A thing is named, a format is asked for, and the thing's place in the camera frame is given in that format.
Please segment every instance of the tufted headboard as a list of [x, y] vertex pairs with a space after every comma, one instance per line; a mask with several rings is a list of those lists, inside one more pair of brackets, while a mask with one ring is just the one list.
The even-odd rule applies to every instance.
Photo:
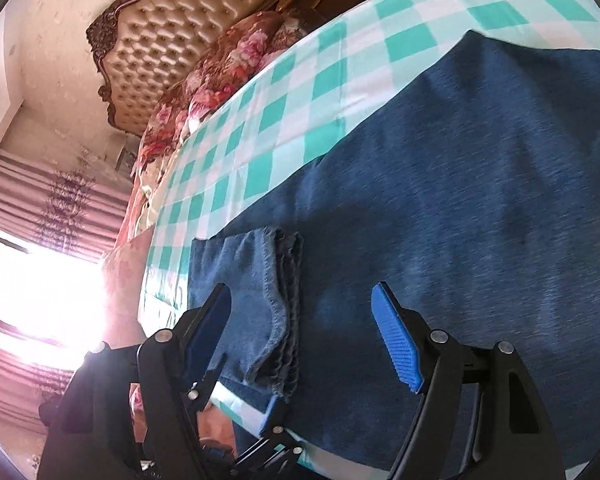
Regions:
[[142, 136], [162, 93], [231, 25], [274, 0], [116, 0], [87, 29], [109, 123]]

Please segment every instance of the window frame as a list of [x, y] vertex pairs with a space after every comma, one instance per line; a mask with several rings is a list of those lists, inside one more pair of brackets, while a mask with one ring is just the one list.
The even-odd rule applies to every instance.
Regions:
[[[27, 249], [26, 247], [23, 247], [23, 246], [18, 245], [10, 240], [7, 240], [6, 238], [3, 238], [2, 236], [0, 236], [0, 244], [6, 245], [7, 247], [10, 247], [11, 249], [20, 251], [21, 253], [31, 254], [31, 251], [29, 251], [29, 249]], [[1, 319], [0, 319], [0, 333], [10, 336], [10, 337], [20, 339], [22, 341], [33, 340], [33, 341], [37, 341], [39, 343], [44, 343], [44, 344], [48, 344], [51, 346], [55, 346], [56, 348], [67, 348], [66, 345], [62, 344], [59, 341], [56, 341], [55, 339], [50, 339], [50, 338], [46, 338], [46, 337], [38, 337], [33, 334], [26, 333], [23, 330], [17, 328], [16, 326], [6, 323]]]

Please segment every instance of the blue cloth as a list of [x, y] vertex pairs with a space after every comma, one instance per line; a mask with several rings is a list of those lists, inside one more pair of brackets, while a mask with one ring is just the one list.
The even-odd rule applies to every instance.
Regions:
[[193, 240], [189, 305], [201, 307], [216, 283], [232, 294], [232, 314], [212, 361], [222, 377], [288, 399], [298, 383], [299, 263], [302, 239], [280, 229]]
[[[566, 466], [600, 446], [600, 52], [468, 33], [218, 237], [265, 225], [303, 238], [285, 421], [302, 437], [390, 468], [419, 399], [372, 317], [371, 289], [386, 280], [461, 343], [518, 348]], [[261, 391], [222, 382], [266, 407]]]

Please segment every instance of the bright window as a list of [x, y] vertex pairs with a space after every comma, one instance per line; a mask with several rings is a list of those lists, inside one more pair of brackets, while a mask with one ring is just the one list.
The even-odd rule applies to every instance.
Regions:
[[77, 368], [102, 338], [97, 264], [0, 233], [0, 345], [20, 357]]

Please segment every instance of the blue gripper pad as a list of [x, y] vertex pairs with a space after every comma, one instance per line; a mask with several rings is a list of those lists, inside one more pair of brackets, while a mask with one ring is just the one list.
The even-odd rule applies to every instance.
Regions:
[[380, 329], [384, 344], [389, 351], [391, 361], [401, 382], [408, 384], [410, 390], [417, 394], [424, 384], [420, 371], [420, 355], [418, 348], [398, 316], [392, 299], [378, 283], [371, 291], [371, 311]]
[[184, 351], [182, 379], [188, 387], [199, 383], [209, 368], [224, 327], [231, 315], [231, 291], [220, 283], [216, 285], [196, 316], [198, 323]]

